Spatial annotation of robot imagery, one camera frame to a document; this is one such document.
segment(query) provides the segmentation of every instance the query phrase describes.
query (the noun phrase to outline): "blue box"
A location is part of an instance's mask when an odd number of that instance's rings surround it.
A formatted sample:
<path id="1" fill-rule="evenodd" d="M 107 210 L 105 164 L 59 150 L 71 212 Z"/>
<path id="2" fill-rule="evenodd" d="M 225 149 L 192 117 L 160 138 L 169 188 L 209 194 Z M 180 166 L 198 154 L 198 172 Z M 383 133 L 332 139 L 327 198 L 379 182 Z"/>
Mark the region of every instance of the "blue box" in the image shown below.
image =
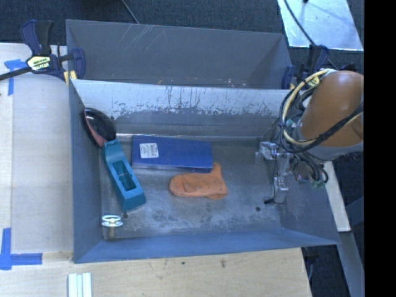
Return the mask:
<path id="1" fill-rule="evenodd" d="M 213 168 L 212 145 L 203 140 L 133 136 L 132 167 L 209 173 Z"/>

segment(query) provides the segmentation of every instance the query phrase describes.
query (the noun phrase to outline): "black cable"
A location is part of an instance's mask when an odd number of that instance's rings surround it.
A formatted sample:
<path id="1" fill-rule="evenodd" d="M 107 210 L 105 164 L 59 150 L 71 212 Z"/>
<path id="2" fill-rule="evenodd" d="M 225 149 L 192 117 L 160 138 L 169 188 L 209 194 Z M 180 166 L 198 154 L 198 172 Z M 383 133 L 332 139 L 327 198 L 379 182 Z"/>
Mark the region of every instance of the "black cable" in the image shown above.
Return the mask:
<path id="1" fill-rule="evenodd" d="M 304 33 L 304 35 L 305 35 L 306 38 L 309 40 L 309 42 L 310 42 L 311 44 L 313 44 L 313 45 L 316 45 L 315 42 L 314 42 L 314 40 L 308 35 L 308 33 L 305 31 L 305 29 L 303 28 L 303 26 L 300 24 L 300 22 L 299 22 L 298 19 L 296 18 L 295 14 L 294 14 L 294 12 L 291 10 L 291 7 L 290 7 L 290 5 L 288 4 L 287 0 L 283 0 L 283 2 L 285 3 L 287 9 L 289 10 L 290 15 L 292 16 L 293 20 L 296 22 L 296 24 L 298 25 L 298 27 L 300 28 L 300 30 Z M 333 64 L 333 63 L 331 62 L 331 60 L 327 59 L 327 61 L 329 62 L 329 64 L 330 64 L 331 66 L 333 66 L 333 68 L 334 68 L 335 70 L 337 70 L 337 71 L 339 70 L 339 69 L 336 67 L 336 65 Z"/>
<path id="2" fill-rule="evenodd" d="M 125 8 L 128 10 L 129 14 L 132 16 L 132 18 L 134 19 L 135 23 L 136 24 L 140 24 L 139 21 L 137 20 L 136 16 L 134 15 L 134 13 L 132 12 L 131 8 L 129 8 L 129 6 L 125 2 L 125 0 L 121 0 L 121 2 L 124 4 Z"/>

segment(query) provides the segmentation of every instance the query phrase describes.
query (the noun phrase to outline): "blue tape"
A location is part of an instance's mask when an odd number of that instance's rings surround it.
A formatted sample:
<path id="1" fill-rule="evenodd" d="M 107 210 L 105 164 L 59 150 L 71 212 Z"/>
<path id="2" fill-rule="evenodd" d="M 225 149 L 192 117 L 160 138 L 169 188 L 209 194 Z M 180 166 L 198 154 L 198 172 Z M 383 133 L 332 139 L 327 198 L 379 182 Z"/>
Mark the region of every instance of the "blue tape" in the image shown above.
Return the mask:
<path id="1" fill-rule="evenodd" d="M 11 254 L 11 228 L 2 231 L 0 270 L 10 270 L 13 265 L 40 265 L 42 253 Z"/>
<path id="2" fill-rule="evenodd" d="M 26 63 L 24 61 L 21 61 L 20 59 L 5 61 L 4 65 L 6 65 L 11 72 L 16 69 L 27 67 Z M 8 95 L 11 96 L 13 93 L 14 93 L 14 78 L 11 77 L 8 83 Z"/>

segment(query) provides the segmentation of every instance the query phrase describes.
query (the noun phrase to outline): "white plastic piece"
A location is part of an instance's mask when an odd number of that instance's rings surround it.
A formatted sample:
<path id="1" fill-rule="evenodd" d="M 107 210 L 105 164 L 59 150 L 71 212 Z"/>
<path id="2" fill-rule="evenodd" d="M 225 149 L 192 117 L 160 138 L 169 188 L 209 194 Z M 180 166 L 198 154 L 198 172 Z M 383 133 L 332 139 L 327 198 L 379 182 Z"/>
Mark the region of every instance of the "white plastic piece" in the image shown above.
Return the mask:
<path id="1" fill-rule="evenodd" d="M 107 226 L 110 228 L 116 228 L 117 226 L 121 226 L 124 223 L 121 221 L 121 217 L 119 215 L 104 215 L 102 216 L 101 225 Z"/>
<path id="2" fill-rule="evenodd" d="M 69 274 L 67 279 L 68 297 L 92 297 L 91 273 Z"/>

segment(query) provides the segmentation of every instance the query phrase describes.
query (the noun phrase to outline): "yellow cable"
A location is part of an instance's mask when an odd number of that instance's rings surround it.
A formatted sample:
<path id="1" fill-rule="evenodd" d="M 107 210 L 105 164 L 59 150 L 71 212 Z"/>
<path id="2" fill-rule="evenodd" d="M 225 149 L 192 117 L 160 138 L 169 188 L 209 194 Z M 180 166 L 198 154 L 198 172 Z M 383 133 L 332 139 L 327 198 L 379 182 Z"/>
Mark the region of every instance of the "yellow cable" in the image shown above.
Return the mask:
<path id="1" fill-rule="evenodd" d="M 297 94 L 299 93 L 299 91 L 301 90 L 301 88 L 303 88 L 306 84 L 308 84 L 315 77 L 324 75 L 324 74 L 328 73 L 329 71 L 330 71 L 330 69 L 324 69 L 322 71 L 316 72 L 316 73 L 310 75 L 309 77 L 307 77 L 304 81 L 300 82 L 299 85 L 293 89 L 293 91 L 292 91 L 290 97 L 287 99 L 287 101 L 285 103 L 285 107 L 282 111 L 282 120 L 281 120 L 282 123 L 285 123 L 285 119 L 286 119 L 288 110 L 290 108 L 290 105 L 293 102 L 293 100 L 295 99 L 295 97 L 297 96 Z M 318 85 L 319 84 L 312 86 L 311 89 L 316 88 Z M 303 140 L 303 141 L 294 140 L 294 138 L 289 136 L 289 134 L 287 133 L 286 130 L 283 130 L 283 135 L 285 136 L 285 139 L 287 141 L 289 141 L 293 144 L 297 144 L 297 145 L 307 145 L 307 144 L 311 144 L 317 140 L 317 138 L 311 139 L 311 140 Z"/>

